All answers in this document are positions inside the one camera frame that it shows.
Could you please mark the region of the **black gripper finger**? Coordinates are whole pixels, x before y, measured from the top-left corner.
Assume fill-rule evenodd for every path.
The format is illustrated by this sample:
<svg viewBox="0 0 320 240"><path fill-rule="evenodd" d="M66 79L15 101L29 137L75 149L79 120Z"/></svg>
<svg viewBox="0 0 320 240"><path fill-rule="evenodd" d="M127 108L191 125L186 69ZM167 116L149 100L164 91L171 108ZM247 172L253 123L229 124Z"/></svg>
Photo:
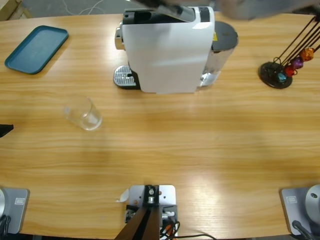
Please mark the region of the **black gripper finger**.
<svg viewBox="0 0 320 240"><path fill-rule="evenodd" d="M13 124L0 124L0 138L7 135L13 129L14 129Z"/></svg>
<svg viewBox="0 0 320 240"><path fill-rule="evenodd" d="M163 4L162 0L135 0L146 7L159 7Z"/></svg>

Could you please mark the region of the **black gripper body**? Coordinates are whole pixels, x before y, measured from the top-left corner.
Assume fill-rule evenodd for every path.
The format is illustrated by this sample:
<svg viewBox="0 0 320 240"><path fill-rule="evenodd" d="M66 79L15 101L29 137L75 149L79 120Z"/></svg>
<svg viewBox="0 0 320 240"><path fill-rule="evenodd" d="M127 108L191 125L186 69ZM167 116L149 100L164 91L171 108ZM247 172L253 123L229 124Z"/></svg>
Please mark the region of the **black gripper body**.
<svg viewBox="0 0 320 240"><path fill-rule="evenodd" d="M162 13L170 14L181 14L183 12L182 6L177 4L174 0L160 0L159 10Z"/></svg>

